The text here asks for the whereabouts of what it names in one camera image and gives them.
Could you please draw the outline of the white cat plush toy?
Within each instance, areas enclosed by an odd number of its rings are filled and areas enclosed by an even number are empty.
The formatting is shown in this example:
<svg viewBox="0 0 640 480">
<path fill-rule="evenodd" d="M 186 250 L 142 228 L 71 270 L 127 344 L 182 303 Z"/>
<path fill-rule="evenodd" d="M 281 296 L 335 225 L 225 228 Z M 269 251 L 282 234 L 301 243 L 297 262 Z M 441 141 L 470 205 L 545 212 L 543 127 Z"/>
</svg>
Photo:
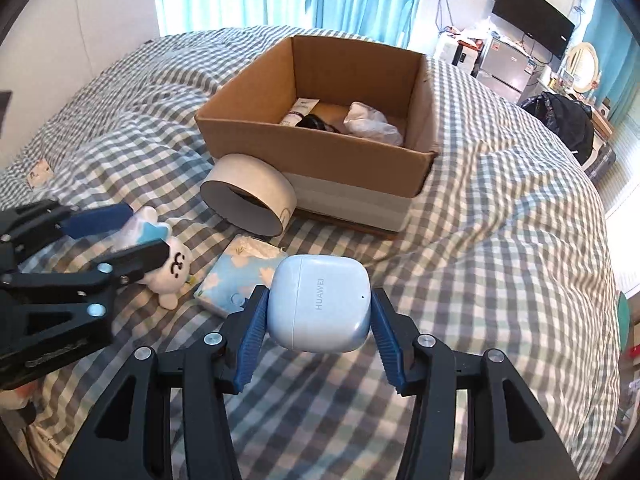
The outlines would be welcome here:
<svg viewBox="0 0 640 480">
<path fill-rule="evenodd" d="M 114 235 L 113 249 L 119 252 L 159 240 L 166 249 L 154 259 L 154 268 L 146 272 L 138 283 L 154 292 L 162 308 L 175 310 L 180 290 L 191 275 L 192 255 L 186 244 L 172 234 L 172 227 L 160 221 L 155 208 L 144 206 L 135 212 Z"/>
</svg>

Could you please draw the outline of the blue floral tissue pack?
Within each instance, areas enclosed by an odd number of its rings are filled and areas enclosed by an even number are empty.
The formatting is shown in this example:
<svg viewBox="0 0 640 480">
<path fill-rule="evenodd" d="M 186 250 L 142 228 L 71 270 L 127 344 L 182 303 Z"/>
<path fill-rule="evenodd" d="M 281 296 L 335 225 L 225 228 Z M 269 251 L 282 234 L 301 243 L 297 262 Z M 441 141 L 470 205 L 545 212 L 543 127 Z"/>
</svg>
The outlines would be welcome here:
<svg viewBox="0 0 640 480">
<path fill-rule="evenodd" d="M 270 287 L 284 250 L 257 238 L 238 235 L 217 258 L 194 298 L 213 314 L 226 318 L 243 310 L 256 286 Z"/>
</svg>

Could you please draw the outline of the pale blue earbuds case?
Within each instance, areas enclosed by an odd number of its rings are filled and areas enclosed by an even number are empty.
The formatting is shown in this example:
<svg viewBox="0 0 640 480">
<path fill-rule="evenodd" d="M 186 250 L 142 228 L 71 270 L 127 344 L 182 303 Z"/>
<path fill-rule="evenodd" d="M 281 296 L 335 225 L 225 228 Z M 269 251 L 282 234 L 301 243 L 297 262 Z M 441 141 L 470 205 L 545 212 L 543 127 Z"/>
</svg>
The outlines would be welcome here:
<svg viewBox="0 0 640 480">
<path fill-rule="evenodd" d="M 324 255 L 284 259 L 271 282 L 267 328 L 296 352 L 346 353 L 367 339 L 371 285 L 357 260 Z"/>
</svg>

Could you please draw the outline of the small label patch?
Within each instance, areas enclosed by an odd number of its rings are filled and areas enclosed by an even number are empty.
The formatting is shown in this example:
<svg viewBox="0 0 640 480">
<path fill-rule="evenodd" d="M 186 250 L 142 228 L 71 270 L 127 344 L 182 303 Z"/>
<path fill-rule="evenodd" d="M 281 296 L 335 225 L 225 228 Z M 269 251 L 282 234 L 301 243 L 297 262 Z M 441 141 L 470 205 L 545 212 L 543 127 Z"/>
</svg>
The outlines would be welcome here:
<svg viewBox="0 0 640 480">
<path fill-rule="evenodd" d="M 41 188 L 54 177 L 54 171 L 47 159 L 40 158 L 26 174 L 26 181 L 31 188 Z"/>
</svg>

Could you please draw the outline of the white tape roll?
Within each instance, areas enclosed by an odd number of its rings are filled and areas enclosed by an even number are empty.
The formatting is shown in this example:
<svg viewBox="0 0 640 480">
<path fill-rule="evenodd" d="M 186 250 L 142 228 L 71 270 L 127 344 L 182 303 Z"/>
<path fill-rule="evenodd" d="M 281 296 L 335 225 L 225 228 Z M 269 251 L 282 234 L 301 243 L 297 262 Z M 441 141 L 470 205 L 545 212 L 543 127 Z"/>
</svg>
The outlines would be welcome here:
<svg viewBox="0 0 640 480">
<path fill-rule="evenodd" d="M 200 195 L 220 218 L 262 237 L 281 235 L 297 206 L 290 181 L 273 166 L 244 154 L 215 162 Z"/>
</svg>

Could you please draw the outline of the checkered bed quilt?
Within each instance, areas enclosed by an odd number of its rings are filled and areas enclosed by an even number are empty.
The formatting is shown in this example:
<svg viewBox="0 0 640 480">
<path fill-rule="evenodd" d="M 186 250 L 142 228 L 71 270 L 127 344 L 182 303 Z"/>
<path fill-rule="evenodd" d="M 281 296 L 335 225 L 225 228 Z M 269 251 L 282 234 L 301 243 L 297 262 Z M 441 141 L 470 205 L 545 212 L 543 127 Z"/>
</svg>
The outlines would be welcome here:
<svg viewBox="0 0 640 480">
<path fill-rule="evenodd" d="M 201 201 L 212 158 L 194 116 L 282 38 L 286 26 L 190 32 L 144 44 L 82 88 L 1 173 L 10 208 L 53 198 L 84 208 L 154 207 L 204 278 L 235 237 Z M 617 288 L 602 202 L 574 156 L 535 118 L 439 61 L 428 62 L 440 153 L 392 240 L 295 219 L 291 254 L 359 260 L 372 282 L 450 348 L 502 350 L 594 478 L 620 395 Z M 41 188 L 26 174 L 54 171 Z M 313 356 L 262 347 L 226 401 L 247 479 L 390 479 L 412 404 L 387 382 L 375 344 Z"/>
</svg>

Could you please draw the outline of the black object in box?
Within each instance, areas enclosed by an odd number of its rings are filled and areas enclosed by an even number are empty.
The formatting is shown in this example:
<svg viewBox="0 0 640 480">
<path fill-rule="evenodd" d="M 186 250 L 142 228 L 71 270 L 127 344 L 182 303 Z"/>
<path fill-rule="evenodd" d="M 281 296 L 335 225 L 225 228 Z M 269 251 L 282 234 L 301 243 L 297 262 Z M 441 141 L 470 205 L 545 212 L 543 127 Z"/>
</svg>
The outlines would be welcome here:
<svg viewBox="0 0 640 480">
<path fill-rule="evenodd" d="M 340 133 L 340 130 L 338 130 L 328 122 L 325 122 L 316 114 L 307 114 L 296 124 L 296 127 Z"/>
</svg>

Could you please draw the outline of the white cosmetic tube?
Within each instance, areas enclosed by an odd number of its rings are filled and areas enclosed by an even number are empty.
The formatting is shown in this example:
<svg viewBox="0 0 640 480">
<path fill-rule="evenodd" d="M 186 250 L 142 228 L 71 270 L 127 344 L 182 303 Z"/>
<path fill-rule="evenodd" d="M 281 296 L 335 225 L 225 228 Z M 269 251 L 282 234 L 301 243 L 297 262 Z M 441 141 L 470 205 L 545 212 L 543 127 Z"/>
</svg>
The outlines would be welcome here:
<svg viewBox="0 0 640 480">
<path fill-rule="evenodd" d="M 319 104 L 317 99 L 298 98 L 280 121 L 281 126 L 295 127 Z"/>
</svg>

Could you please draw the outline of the brown cardboard box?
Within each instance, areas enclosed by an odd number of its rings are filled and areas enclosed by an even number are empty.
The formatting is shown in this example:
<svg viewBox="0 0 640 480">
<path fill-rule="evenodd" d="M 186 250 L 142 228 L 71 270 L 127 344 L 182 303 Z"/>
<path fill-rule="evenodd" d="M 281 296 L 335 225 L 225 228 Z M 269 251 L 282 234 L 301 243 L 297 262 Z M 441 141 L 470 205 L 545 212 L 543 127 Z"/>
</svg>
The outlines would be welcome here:
<svg viewBox="0 0 640 480">
<path fill-rule="evenodd" d="M 280 40 L 195 120 L 216 162 L 206 202 L 257 234 L 295 211 L 398 233 L 439 152 L 425 55 L 355 39 Z"/>
</svg>

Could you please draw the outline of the white crumpled plastic bag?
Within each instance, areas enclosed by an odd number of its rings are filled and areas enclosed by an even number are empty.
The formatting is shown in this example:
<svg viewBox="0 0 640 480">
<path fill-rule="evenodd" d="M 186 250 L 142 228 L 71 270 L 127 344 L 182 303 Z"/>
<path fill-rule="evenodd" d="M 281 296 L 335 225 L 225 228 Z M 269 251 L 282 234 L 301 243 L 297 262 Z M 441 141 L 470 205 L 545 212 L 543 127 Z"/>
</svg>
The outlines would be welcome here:
<svg viewBox="0 0 640 480">
<path fill-rule="evenodd" d="M 343 120 L 347 132 L 358 138 L 401 146 L 402 135 L 379 110 L 361 102 L 352 102 Z"/>
</svg>

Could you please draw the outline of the black backpack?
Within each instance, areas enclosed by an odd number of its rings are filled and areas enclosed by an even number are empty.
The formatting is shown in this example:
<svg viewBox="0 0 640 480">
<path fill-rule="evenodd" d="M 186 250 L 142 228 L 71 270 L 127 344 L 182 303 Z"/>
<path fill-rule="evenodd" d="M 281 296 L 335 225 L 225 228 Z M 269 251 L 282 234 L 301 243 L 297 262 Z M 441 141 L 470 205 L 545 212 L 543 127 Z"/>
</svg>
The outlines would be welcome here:
<svg viewBox="0 0 640 480">
<path fill-rule="evenodd" d="M 552 131 L 581 165 L 589 159 L 594 128 L 588 107 L 551 92 L 531 96 L 521 102 L 520 107 Z"/>
</svg>

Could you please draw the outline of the silver mini fridge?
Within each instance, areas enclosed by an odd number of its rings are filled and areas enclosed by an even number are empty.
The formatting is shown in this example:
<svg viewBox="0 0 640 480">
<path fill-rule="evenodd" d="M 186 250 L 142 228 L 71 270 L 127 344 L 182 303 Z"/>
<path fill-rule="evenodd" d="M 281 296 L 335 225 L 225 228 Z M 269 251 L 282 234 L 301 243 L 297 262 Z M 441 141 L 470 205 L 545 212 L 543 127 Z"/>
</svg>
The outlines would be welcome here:
<svg viewBox="0 0 640 480">
<path fill-rule="evenodd" d="M 511 103 L 521 101 L 542 71 L 541 62 L 506 42 L 492 38 L 483 47 L 475 78 Z"/>
</svg>

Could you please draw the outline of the oval vanity mirror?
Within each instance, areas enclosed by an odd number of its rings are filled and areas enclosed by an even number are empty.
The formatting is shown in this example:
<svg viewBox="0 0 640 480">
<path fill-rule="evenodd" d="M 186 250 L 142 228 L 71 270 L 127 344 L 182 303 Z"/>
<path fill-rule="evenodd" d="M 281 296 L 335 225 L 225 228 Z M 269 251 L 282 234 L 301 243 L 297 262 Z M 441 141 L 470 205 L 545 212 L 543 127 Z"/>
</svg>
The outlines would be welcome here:
<svg viewBox="0 0 640 480">
<path fill-rule="evenodd" d="M 589 42 L 581 42 L 568 52 L 565 69 L 573 77 L 573 90 L 587 93 L 597 87 L 600 63 L 596 49 Z"/>
</svg>

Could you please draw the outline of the blue side curtain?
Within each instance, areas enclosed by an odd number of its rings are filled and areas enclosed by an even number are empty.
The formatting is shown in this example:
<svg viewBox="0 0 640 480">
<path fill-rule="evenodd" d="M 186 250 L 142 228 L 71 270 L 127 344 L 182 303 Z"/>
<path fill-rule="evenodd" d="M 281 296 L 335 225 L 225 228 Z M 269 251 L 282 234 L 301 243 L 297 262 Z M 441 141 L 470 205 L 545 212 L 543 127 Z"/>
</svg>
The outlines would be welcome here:
<svg viewBox="0 0 640 480">
<path fill-rule="evenodd" d="M 610 101 L 608 121 L 618 126 L 639 88 L 639 44 L 611 0 L 596 0 L 586 28 L 599 59 L 600 81 L 594 92 L 598 104 Z"/>
</svg>

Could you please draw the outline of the black wall television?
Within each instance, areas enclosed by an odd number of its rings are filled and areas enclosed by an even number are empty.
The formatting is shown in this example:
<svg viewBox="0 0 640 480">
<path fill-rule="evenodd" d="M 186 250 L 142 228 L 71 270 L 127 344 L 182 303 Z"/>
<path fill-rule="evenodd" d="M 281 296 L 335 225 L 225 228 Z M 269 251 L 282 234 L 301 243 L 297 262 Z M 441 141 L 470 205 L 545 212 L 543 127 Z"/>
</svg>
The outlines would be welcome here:
<svg viewBox="0 0 640 480">
<path fill-rule="evenodd" d="M 547 0 L 495 0 L 491 13 L 524 32 L 556 58 L 562 58 L 575 28 Z"/>
</svg>

